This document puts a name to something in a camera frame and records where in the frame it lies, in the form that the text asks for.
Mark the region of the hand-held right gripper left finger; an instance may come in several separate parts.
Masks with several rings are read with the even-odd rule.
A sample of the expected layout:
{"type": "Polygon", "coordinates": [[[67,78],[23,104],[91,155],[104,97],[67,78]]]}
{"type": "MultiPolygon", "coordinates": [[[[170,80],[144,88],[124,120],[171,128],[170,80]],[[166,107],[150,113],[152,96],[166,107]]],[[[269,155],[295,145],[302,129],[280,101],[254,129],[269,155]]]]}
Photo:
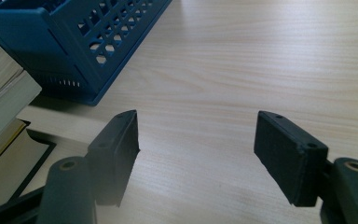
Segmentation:
{"type": "Polygon", "coordinates": [[[87,161],[98,205],[120,206],[139,152],[137,111],[115,115],[88,147],[87,161]]]}

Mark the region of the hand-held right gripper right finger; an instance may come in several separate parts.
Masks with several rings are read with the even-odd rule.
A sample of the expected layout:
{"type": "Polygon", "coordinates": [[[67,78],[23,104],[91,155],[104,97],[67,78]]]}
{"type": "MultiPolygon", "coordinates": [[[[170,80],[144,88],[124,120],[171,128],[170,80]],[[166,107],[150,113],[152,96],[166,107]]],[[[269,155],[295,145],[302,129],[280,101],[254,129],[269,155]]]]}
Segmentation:
{"type": "Polygon", "coordinates": [[[259,111],[254,153],[290,204],[314,206],[328,147],[286,117],[259,111]]]}

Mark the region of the black book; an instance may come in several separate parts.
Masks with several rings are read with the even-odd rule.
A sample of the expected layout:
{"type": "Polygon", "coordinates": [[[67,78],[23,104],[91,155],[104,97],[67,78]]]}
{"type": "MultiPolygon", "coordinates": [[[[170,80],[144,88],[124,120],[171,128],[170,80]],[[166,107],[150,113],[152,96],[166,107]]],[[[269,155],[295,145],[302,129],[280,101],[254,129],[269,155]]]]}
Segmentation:
{"type": "Polygon", "coordinates": [[[49,152],[50,142],[22,131],[0,154],[0,205],[20,195],[49,152]]]}

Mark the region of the yellow book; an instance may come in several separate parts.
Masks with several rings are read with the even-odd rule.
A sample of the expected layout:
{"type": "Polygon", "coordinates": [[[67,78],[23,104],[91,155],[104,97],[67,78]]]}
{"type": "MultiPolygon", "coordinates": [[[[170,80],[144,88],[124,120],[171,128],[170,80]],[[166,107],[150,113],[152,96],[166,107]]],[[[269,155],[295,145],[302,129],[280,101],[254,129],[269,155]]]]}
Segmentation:
{"type": "Polygon", "coordinates": [[[0,155],[27,126],[23,120],[14,119],[0,132],[0,155]]]}

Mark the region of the blue plastic file rack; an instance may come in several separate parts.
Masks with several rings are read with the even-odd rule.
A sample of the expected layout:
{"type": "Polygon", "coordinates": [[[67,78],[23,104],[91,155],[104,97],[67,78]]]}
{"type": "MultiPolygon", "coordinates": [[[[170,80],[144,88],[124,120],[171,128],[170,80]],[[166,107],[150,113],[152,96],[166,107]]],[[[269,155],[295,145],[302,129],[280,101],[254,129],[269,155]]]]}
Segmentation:
{"type": "Polygon", "coordinates": [[[172,0],[0,0],[0,46],[42,94],[97,105],[172,0]]]}

